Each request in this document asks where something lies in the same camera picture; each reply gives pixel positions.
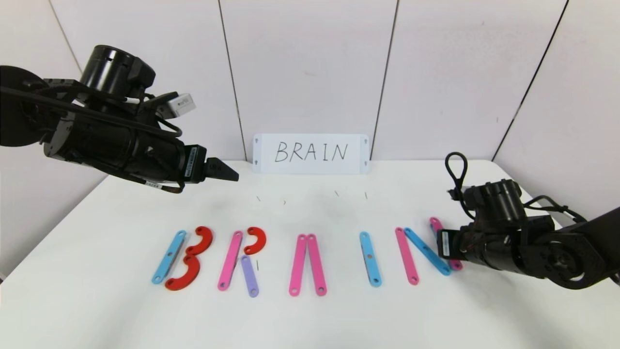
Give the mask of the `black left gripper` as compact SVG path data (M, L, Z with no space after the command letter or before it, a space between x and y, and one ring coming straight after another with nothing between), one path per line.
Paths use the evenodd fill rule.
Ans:
M204 178L239 181L239 173L218 158L206 157L206 148L186 145L180 129L130 130L130 180L142 185L199 183Z

